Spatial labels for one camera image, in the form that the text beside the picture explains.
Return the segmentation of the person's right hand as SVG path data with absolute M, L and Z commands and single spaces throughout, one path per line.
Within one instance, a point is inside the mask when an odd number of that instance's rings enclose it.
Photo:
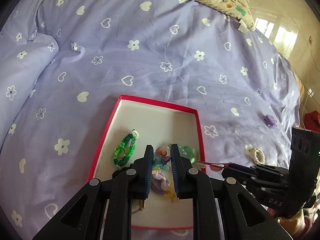
M 291 235 L 293 239 L 303 239 L 312 227 L 312 221 L 303 210 L 291 218 L 276 217 L 276 210 L 267 208 L 268 213 Z

